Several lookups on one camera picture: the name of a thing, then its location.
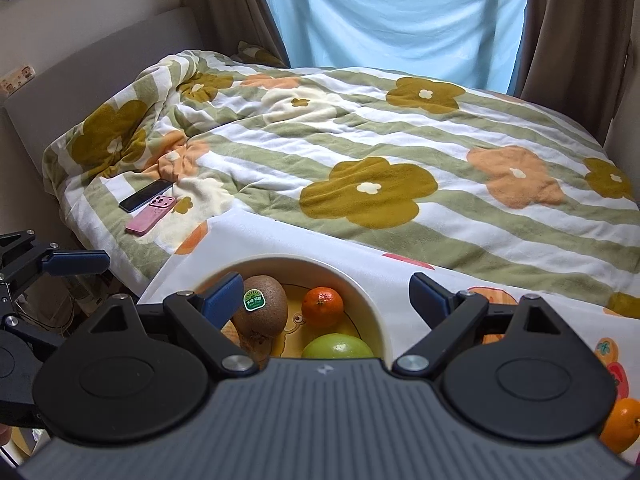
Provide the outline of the mandarin orange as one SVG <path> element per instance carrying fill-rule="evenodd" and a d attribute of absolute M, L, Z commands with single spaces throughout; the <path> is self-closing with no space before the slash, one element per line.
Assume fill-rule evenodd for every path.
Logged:
<path fill-rule="evenodd" d="M 306 292 L 302 304 L 303 320 L 315 328 L 330 328 L 341 321 L 345 307 L 342 296 L 333 288 L 316 287 Z"/>

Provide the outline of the large orange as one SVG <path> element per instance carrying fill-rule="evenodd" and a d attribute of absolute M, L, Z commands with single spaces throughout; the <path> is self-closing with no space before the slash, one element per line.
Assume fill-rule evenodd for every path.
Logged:
<path fill-rule="evenodd" d="M 622 454 L 639 439 L 639 401 L 617 400 L 600 434 L 600 441 L 613 453 Z"/>

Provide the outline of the orange in bowl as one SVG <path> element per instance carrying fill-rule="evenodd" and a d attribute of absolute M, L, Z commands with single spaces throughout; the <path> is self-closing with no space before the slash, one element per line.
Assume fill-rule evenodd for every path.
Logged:
<path fill-rule="evenodd" d="M 238 347 L 241 345 L 239 333 L 231 321 L 228 321 L 226 324 L 224 324 L 220 332 L 227 339 L 229 339 L 232 342 L 232 344 L 235 344 Z"/>

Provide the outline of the kiwi with green sticker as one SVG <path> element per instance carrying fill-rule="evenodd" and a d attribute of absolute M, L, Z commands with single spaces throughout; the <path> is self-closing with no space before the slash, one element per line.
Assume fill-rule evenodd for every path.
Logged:
<path fill-rule="evenodd" d="M 239 310 L 232 323 L 244 337 L 273 338 L 288 322 L 288 298 L 282 285 L 272 276 L 254 275 L 244 281 Z"/>

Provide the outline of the cream fruit bowl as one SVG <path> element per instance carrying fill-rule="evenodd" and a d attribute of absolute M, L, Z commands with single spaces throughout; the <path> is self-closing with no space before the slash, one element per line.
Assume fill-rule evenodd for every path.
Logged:
<path fill-rule="evenodd" d="M 362 339 L 379 359 L 387 362 L 392 357 L 390 338 L 382 324 L 378 310 L 364 289 L 344 272 L 329 264 L 292 255 L 261 255 L 245 258 L 221 266 L 205 275 L 196 286 L 202 292 L 230 272 L 242 278 L 270 275 L 284 288 L 288 297 L 288 322 L 284 331 L 270 341 L 243 348 L 254 352 L 265 363 L 274 358 L 298 359 L 312 340 L 329 333 L 342 333 Z M 345 314 L 341 322 L 329 328 L 314 328 L 304 321 L 300 305 L 308 292 L 316 287 L 336 290 L 344 300 Z"/>

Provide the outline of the black smartphone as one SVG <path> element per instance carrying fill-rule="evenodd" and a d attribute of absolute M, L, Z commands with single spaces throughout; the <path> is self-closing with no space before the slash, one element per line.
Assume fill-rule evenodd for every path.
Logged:
<path fill-rule="evenodd" d="M 170 181 L 164 179 L 155 180 L 145 185 L 141 190 L 124 198 L 118 206 L 123 211 L 126 211 L 127 214 L 131 214 L 133 211 L 149 203 L 155 196 L 162 194 L 171 187 L 172 183 Z"/>

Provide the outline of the pink smartphone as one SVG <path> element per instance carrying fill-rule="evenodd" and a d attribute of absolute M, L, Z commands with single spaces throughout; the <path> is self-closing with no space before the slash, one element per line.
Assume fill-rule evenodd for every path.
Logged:
<path fill-rule="evenodd" d="M 174 196 L 160 195 L 154 197 L 134 218 L 128 221 L 125 231 L 135 236 L 142 236 L 151 231 L 175 206 Z"/>

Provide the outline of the green apple in bowl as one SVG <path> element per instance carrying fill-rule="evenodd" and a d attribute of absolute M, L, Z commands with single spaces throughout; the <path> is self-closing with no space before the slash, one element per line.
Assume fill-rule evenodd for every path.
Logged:
<path fill-rule="evenodd" d="M 374 353 L 360 338 L 332 333 L 312 340 L 300 356 L 312 360 L 369 359 L 374 357 Z"/>

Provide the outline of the grey bed headboard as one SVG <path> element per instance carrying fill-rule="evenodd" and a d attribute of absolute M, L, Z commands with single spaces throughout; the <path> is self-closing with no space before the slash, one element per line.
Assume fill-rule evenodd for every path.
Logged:
<path fill-rule="evenodd" d="M 114 32 L 35 76 L 3 108 L 37 169 L 49 144 L 84 120 L 147 67 L 203 47 L 185 6 Z"/>

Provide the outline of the floral pillow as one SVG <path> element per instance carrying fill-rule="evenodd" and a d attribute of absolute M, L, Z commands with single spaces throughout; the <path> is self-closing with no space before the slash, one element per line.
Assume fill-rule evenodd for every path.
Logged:
<path fill-rule="evenodd" d="M 272 54 L 269 50 L 256 46 L 256 44 L 249 44 L 246 41 L 240 41 L 238 43 L 236 56 L 240 61 L 246 64 L 259 64 L 277 68 L 288 67 L 285 62 Z"/>

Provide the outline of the brown right curtain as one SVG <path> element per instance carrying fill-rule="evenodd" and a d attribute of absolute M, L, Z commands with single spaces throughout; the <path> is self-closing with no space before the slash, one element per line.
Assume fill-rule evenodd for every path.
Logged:
<path fill-rule="evenodd" d="M 603 143 L 633 15 L 634 0 L 527 0 L 515 95 L 574 119 Z"/>

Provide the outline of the brown curtain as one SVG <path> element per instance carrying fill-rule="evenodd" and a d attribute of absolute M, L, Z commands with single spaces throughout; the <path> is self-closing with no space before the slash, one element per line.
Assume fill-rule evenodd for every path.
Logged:
<path fill-rule="evenodd" d="M 266 49 L 284 65 L 290 64 L 267 0 L 182 0 L 182 3 L 193 12 L 207 50 L 232 55 L 244 41 Z"/>
<path fill-rule="evenodd" d="M 634 0 L 527 0 L 515 95 L 574 119 L 603 143 L 633 15 Z"/>

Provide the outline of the light blue window sheet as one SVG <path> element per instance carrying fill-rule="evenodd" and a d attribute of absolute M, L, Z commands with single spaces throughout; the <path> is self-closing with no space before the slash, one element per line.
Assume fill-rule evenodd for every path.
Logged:
<path fill-rule="evenodd" d="M 372 67 L 511 93 L 527 0 L 267 0 L 294 67 Z"/>

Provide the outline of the brown left curtain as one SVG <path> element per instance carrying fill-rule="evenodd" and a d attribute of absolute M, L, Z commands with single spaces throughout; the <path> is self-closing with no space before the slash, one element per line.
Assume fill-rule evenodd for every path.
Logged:
<path fill-rule="evenodd" d="M 267 0 L 182 0 L 182 3 L 193 12 L 207 50 L 232 55 L 244 41 L 266 49 L 284 65 L 290 64 Z"/>

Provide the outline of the wall power socket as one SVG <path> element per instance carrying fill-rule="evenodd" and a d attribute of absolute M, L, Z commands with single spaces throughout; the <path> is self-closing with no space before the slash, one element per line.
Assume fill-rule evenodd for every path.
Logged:
<path fill-rule="evenodd" d="M 18 89 L 21 89 L 24 84 L 27 84 L 32 78 L 35 77 L 35 70 L 30 65 L 24 65 L 17 68 L 11 73 L 5 74 L 0 78 L 1 92 L 4 96 L 10 96 Z"/>

